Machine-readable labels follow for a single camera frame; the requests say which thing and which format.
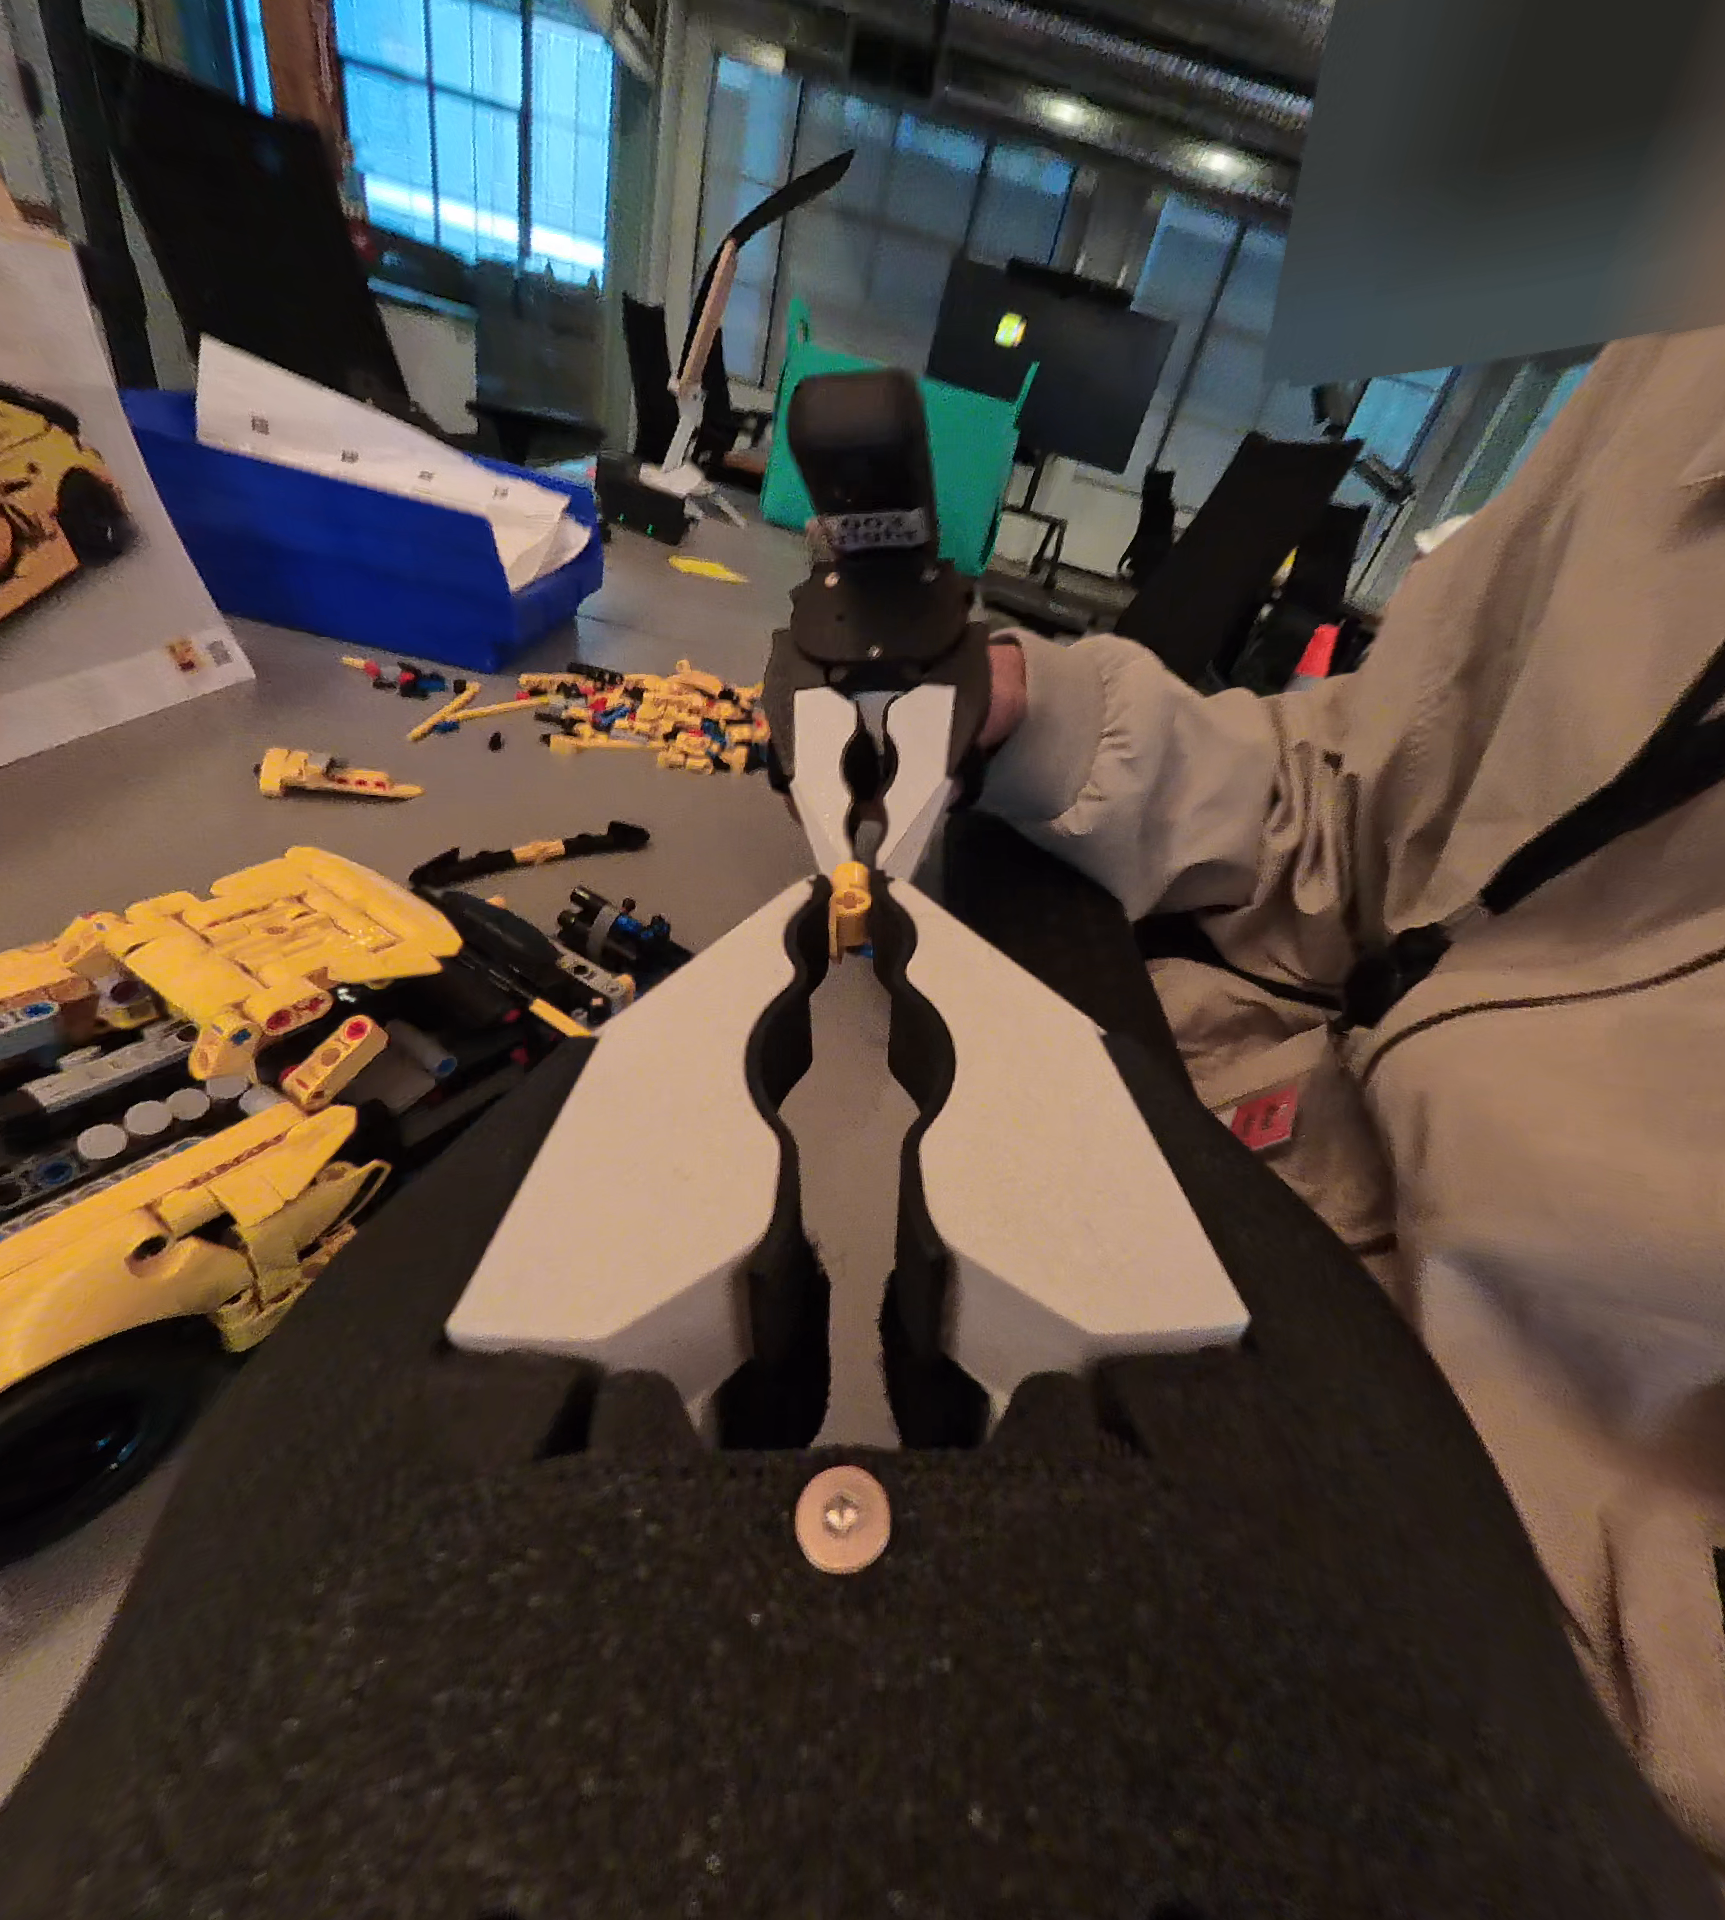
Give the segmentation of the pile of loose bricks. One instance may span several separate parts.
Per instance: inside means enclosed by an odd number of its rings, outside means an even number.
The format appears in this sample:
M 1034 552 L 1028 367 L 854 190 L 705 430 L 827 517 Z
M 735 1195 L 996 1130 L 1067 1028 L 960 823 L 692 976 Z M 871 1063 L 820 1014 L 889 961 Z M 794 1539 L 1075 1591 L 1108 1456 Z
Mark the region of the pile of loose bricks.
M 478 684 L 411 664 L 339 656 L 339 666 L 376 692 L 432 704 L 411 741 L 530 717 L 553 754 L 650 753 L 660 768 L 689 774 L 761 774 L 771 764 L 761 684 L 736 685 L 689 659 L 668 675 L 569 659 L 518 675 L 507 699 L 487 699 Z

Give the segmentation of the small yellow brick assembly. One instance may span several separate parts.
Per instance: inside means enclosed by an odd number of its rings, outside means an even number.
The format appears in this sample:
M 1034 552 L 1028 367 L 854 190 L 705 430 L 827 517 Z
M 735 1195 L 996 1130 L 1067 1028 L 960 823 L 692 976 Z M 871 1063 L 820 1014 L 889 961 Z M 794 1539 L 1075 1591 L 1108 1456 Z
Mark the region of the small yellow brick assembly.
M 381 768 L 350 765 L 325 753 L 266 748 L 254 764 L 254 783 L 264 798 L 350 798 L 358 804 L 408 804 L 425 796 L 425 786 L 396 781 Z

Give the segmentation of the window wall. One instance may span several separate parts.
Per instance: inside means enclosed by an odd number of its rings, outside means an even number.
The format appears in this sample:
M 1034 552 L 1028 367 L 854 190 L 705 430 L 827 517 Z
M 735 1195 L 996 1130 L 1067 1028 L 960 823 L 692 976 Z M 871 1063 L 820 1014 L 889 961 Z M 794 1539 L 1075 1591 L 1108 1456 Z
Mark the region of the window wall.
M 602 285 L 613 55 L 576 2 L 335 2 L 371 222 Z

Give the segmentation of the dark board panel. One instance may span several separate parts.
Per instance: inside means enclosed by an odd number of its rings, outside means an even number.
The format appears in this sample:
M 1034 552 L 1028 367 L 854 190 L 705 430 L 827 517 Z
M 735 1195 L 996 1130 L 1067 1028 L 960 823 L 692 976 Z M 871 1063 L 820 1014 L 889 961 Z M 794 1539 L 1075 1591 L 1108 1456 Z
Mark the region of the dark board panel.
M 322 136 L 102 35 L 88 58 L 118 177 L 187 342 L 241 348 L 416 423 Z

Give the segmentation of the grey desk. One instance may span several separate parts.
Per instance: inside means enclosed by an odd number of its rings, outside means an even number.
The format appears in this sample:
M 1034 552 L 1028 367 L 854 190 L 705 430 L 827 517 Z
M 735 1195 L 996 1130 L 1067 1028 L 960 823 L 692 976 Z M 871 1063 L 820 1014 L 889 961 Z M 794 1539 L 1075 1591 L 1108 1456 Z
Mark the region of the grey desk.
M 613 533 L 604 585 L 574 633 L 523 669 L 604 664 L 666 669 L 676 656 L 754 684 L 804 573 L 801 539 L 754 524 L 705 524 L 693 552 L 742 583 L 685 576 L 666 549 Z M 517 843 L 594 829 L 610 816 L 646 823 L 643 854 L 579 872 L 610 899 L 666 913 L 683 943 L 705 946 L 805 870 L 801 829 L 762 778 L 653 768 L 647 754 L 551 761 L 517 734 L 501 753 L 464 741 L 408 745 L 416 704 L 365 692 L 339 664 L 346 648 L 237 623 L 254 684 L 152 715 L 0 773 L 0 946 L 48 935 L 82 906 L 121 906 L 167 890 L 207 890 L 286 843 L 322 843 L 389 875 L 458 843 Z M 283 744 L 345 753 L 425 783 L 404 806 L 274 804 L 254 798 L 250 761 Z M 1114 902 L 996 820 L 955 819 L 945 867 L 950 910 L 1052 979 L 1095 1022 L 1124 988 L 1108 985 L 1101 942 Z M 831 1253 L 837 1358 L 827 1434 L 889 1440 L 876 1364 L 876 1305 L 889 1261 L 884 1212 L 896 1187 L 906 1103 L 869 1060 L 887 1005 L 854 964 L 815 1001 L 815 1068 L 787 1103 L 808 1149 L 808 1232 Z M 174 1467 L 152 1474 L 81 1536 L 0 1572 L 0 1799 L 46 1740 L 102 1641 L 134 1562 L 155 1529 Z

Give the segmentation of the blue plastic bin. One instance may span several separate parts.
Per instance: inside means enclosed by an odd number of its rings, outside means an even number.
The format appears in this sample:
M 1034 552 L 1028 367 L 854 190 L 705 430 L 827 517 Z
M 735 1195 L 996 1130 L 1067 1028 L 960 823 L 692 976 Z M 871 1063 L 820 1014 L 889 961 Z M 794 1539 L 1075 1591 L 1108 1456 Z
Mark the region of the blue plastic bin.
M 181 545 L 230 618 L 500 675 L 602 588 L 599 501 L 574 478 L 541 489 L 584 529 L 581 552 L 511 588 L 478 517 L 207 447 L 193 394 L 118 395 Z

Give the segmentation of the black curved brick piece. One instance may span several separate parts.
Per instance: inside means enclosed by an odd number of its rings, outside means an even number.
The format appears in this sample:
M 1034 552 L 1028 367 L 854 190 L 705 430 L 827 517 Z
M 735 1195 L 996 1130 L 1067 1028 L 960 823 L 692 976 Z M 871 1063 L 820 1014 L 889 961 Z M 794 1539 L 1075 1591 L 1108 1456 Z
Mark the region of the black curved brick piece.
M 445 850 L 418 867 L 411 870 L 408 887 L 416 892 L 458 890 L 474 879 L 495 879 L 513 872 L 517 867 L 546 867 L 553 862 L 574 862 L 587 854 L 625 854 L 643 853 L 650 843 L 650 831 L 632 820 L 609 820 L 597 831 L 570 831 L 566 837 L 534 837 L 528 843 L 501 846 L 501 850 Z

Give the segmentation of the black monitor on stand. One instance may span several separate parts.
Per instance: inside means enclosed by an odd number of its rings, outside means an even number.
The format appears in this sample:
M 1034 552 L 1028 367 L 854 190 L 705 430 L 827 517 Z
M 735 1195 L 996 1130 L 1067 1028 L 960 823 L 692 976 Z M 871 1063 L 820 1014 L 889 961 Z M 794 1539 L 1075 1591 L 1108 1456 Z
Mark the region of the black monitor on stand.
M 1018 444 L 1120 473 L 1174 354 L 1176 325 L 1082 276 L 955 256 L 923 372 L 1018 402 Z

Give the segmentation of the person's right forearm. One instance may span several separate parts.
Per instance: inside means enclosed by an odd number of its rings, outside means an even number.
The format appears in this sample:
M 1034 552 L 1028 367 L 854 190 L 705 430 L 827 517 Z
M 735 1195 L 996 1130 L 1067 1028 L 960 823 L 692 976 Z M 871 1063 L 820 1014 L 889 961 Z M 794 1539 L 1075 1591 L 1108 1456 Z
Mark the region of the person's right forearm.
M 1289 902 L 1341 918 L 1382 895 L 1389 773 L 1405 695 L 1372 652 L 1345 678 L 1280 695 L 1197 692 L 1124 636 L 1025 632 L 1028 715 L 988 753 L 979 810 L 1154 906 Z

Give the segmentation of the black office chair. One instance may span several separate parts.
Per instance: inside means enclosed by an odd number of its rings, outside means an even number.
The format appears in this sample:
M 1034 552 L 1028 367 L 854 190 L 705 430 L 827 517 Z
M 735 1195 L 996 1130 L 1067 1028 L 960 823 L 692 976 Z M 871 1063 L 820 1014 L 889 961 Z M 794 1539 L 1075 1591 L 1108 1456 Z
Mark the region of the black office chair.
M 1319 529 L 1361 451 L 1361 438 L 1244 434 L 1110 633 L 1200 692 L 1229 685 L 1283 563 Z

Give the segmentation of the instruction booklet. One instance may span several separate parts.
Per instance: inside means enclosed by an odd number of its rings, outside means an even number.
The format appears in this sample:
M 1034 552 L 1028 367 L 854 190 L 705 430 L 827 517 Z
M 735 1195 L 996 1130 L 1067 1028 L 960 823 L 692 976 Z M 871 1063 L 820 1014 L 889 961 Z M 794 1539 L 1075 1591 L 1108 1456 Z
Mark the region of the instruction booklet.
M 75 252 L 0 227 L 0 768 L 253 678 L 155 493 Z

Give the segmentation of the person in beige jacket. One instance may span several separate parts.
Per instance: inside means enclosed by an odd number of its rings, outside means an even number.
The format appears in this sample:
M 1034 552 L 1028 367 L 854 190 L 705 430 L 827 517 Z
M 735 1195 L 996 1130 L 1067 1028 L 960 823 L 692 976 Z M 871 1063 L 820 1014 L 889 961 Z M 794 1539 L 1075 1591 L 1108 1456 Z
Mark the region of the person in beige jacket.
M 1217 910 L 1244 972 L 1336 994 L 1405 929 L 1445 952 L 1329 1032 L 1387 1164 L 1402 1305 L 1488 1440 L 1570 1632 L 1725 1889 L 1725 774 L 1517 903 L 1509 854 L 1725 717 L 1725 326 L 1600 354 L 1520 473 L 1382 621 L 1399 737 L 1382 895 Z

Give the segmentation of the black and beige stand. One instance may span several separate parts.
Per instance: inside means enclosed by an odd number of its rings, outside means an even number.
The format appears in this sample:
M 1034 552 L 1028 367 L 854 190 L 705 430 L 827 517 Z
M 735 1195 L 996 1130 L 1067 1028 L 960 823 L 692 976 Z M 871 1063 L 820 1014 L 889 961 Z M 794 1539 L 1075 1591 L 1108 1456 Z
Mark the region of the black and beige stand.
M 701 493 L 709 473 L 726 463 L 728 451 L 735 451 L 751 417 L 732 407 L 728 375 L 714 361 L 719 358 L 716 348 L 736 276 L 736 259 L 761 232 L 787 222 L 797 207 L 831 193 L 848 174 L 851 161 L 854 150 L 841 150 L 817 167 L 788 177 L 741 214 L 722 235 L 703 289 L 692 305 L 683 358 L 668 375 L 668 395 L 676 402 L 676 425 L 663 458 L 653 467 L 643 467 L 647 486 L 675 496 Z

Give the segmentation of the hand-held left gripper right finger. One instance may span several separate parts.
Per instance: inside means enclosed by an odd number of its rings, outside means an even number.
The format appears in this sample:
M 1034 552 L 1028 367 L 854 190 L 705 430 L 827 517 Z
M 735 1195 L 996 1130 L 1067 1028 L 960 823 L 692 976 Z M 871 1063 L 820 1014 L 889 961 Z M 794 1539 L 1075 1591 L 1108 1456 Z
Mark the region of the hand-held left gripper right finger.
M 899 1424 L 1252 1329 L 1128 1068 L 1141 1060 L 903 879 L 876 883 L 899 1153 L 880 1358 Z

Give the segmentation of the teal green bin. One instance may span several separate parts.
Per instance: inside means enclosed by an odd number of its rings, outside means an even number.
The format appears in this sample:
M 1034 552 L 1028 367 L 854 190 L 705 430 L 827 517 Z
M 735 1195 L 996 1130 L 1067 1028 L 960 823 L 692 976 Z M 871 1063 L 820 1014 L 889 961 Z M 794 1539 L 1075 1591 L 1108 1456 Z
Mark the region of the teal green bin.
M 805 375 L 867 372 L 880 361 L 831 348 L 815 329 L 808 305 L 794 299 L 782 325 L 782 361 L 774 390 L 769 463 L 761 483 L 761 517 L 782 532 L 804 532 L 808 490 L 787 441 L 792 400 Z M 917 372 L 930 466 L 935 478 L 942 556 L 960 576 L 979 580 L 993 556 L 1005 493 L 1018 451 L 1018 404 L 972 394 Z

